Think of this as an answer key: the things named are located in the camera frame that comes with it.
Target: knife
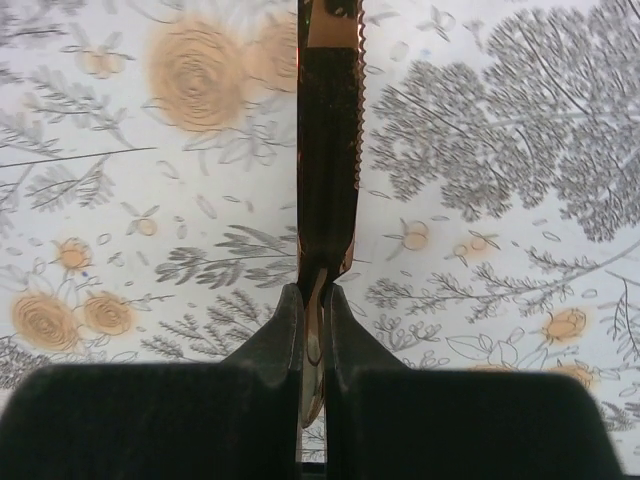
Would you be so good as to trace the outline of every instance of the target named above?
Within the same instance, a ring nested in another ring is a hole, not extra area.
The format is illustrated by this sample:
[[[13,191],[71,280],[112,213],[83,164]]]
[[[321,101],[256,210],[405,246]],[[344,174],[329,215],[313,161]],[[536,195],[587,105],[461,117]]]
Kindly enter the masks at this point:
[[[364,101],[361,0],[298,5],[298,280],[305,309],[302,423],[324,403],[323,300],[351,268]]]

